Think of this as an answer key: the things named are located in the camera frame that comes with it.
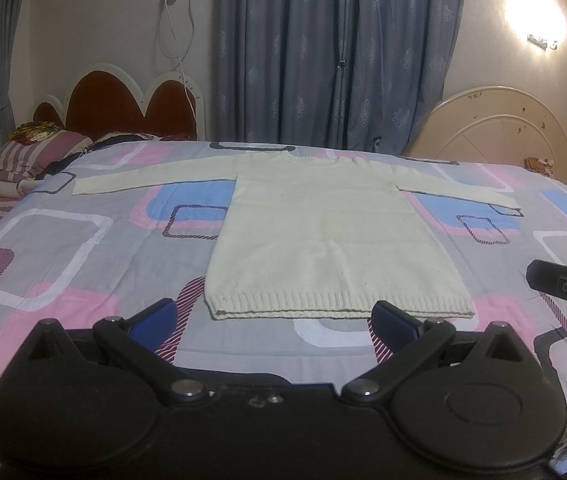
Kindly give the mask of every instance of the white cable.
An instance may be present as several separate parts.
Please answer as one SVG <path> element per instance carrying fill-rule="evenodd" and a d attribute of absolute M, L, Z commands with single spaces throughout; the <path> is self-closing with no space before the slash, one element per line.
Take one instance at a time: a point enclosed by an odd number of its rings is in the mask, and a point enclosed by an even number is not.
<path fill-rule="evenodd" d="M 183 92 L 185 93 L 185 98 L 188 101 L 188 104 L 190 105 L 190 111 L 192 111 L 192 116 L 194 118 L 194 124 L 196 125 L 196 130 L 197 130 L 196 134 L 198 136 L 199 135 L 199 123 L 197 121 L 197 114 L 195 113 L 194 105 L 192 104 L 192 101 L 190 100 L 190 94 L 188 94 L 188 89 L 185 87 L 185 73 L 183 73 L 183 57 L 185 57 L 185 55 L 181 56 L 181 49 L 179 47 L 179 40 L 177 40 L 176 34 L 174 33 L 174 26 L 172 25 L 172 17 L 170 16 L 170 10 L 167 7 L 167 0 L 164 0 L 164 10 L 166 11 L 167 19 L 168 19 L 168 22 L 170 23 L 170 31 L 172 31 L 172 38 L 174 39 L 174 43 L 176 44 L 176 56 L 171 56 L 163 48 L 163 40 L 162 40 L 163 12 L 161 12 L 161 18 L 162 19 L 159 20 L 159 48 L 161 49 L 161 52 L 163 53 L 164 56 L 169 57 L 170 59 L 178 59 L 179 60 L 179 67 L 181 69 L 181 81 L 183 83 Z M 194 19 L 192 17 L 190 0 L 188 0 L 188 13 L 190 14 L 190 22 L 192 23 L 192 35 L 190 36 L 190 44 L 188 45 L 188 49 L 186 50 L 186 54 L 187 54 L 187 51 L 190 50 L 190 47 L 192 46 L 192 40 L 194 39 Z"/>

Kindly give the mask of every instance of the cream knit sweater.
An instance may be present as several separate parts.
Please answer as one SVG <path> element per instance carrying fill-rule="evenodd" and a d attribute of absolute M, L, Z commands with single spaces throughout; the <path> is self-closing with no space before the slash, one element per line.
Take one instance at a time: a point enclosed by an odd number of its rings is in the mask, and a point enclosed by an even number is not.
<path fill-rule="evenodd" d="M 457 269 L 402 191 L 518 208 L 482 187 L 403 166 L 289 152 L 81 178 L 73 193 L 221 179 L 236 186 L 205 280 L 216 319 L 368 317 L 377 300 L 418 317 L 471 317 Z"/>

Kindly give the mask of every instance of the sweater sleeve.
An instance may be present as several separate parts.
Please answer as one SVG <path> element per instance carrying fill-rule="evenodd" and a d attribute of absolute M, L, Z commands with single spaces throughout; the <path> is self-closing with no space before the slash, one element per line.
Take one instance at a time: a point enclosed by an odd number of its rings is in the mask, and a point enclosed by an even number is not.
<path fill-rule="evenodd" d="M 137 187 L 162 186 L 175 182 L 235 180 L 237 174 L 252 162 L 255 155 L 259 154 L 244 153 L 242 155 L 192 158 L 154 164 L 136 170 L 79 178 L 74 183 L 72 194 L 110 193 Z"/>
<path fill-rule="evenodd" d="M 510 209 L 519 209 L 519 205 L 514 198 L 494 192 L 486 187 L 460 184 L 404 166 L 395 166 L 376 161 L 370 161 L 370 165 L 381 179 L 394 184 L 402 191 L 450 196 L 462 200 L 471 200 L 472 202 L 483 202 Z"/>

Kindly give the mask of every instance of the mattress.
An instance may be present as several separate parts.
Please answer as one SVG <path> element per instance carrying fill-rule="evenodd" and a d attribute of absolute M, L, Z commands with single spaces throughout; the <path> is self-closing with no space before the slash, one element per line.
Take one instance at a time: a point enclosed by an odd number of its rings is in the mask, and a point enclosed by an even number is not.
<path fill-rule="evenodd" d="M 0 221 L 0 374 L 38 319 L 86 328 L 174 298 L 178 325 L 157 349 L 188 368 L 268 372 L 292 383 L 349 379 L 390 357 L 368 320 L 213 320 L 203 283 L 234 182 L 182 182 L 72 196 L 77 177 L 246 150 L 362 156 L 512 196 L 521 212 L 407 194 L 441 241 L 473 298 L 460 330 L 511 323 L 567 400 L 567 303 L 530 290 L 525 269 L 541 258 L 567 265 L 567 187 L 514 166 L 414 160 L 319 148 L 134 142 L 89 153 L 46 180 Z M 567 430 L 557 458 L 567 456 Z"/>

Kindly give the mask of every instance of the headboard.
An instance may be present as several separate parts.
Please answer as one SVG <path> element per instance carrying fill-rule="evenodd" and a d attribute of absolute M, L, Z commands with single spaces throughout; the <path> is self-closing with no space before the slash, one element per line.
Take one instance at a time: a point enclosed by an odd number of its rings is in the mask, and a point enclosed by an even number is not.
<path fill-rule="evenodd" d="M 203 96 L 188 76 L 183 81 L 180 73 L 164 73 L 142 92 L 125 70 L 109 63 L 89 66 L 71 86 L 63 103 L 46 95 L 32 117 L 35 121 L 52 121 L 93 140 L 109 132 L 143 132 L 184 140 L 205 138 Z"/>
<path fill-rule="evenodd" d="M 567 140 L 557 118 L 537 98 L 504 86 L 474 88 L 442 102 L 408 155 L 514 166 L 528 156 L 548 158 L 567 184 Z"/>

